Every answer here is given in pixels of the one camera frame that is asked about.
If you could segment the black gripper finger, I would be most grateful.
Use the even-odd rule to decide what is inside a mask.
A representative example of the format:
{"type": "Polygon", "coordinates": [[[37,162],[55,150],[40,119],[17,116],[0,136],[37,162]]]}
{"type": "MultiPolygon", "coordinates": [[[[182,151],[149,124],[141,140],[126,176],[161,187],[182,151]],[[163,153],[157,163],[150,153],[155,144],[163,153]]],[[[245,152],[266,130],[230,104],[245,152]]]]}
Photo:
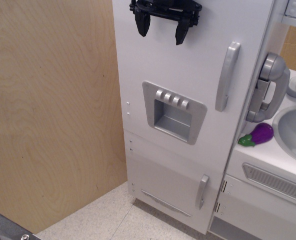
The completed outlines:
{"type": "Polygon", "coordinates": [[[183,17],[177,25],[176,33],[175,33],[175,39],[176,39],[176,45],[181,45],[188,33],[188,30],[190,28],[190,18],[183,17]]]}
{"type": "Polygon", "coordinates": [[[134,15],[138,32],[141,36],[145,37],[150,27],[150,14],[139,8],[135,8],[134,15]]]}

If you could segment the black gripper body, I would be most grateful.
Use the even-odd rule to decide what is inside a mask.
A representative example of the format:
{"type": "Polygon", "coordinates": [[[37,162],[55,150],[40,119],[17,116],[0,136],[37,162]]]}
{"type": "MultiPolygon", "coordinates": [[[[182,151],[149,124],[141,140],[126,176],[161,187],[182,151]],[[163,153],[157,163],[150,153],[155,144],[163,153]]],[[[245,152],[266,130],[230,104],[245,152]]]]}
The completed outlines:
{"type": "Polygon", "coordinates": [[[190,26],[198,24],[199,13],[202,5],[193,0],[132,0],[129,4],[130,11],[139,8],[158,17],[179,22],[183,17],[190,18],[190,26]]]}

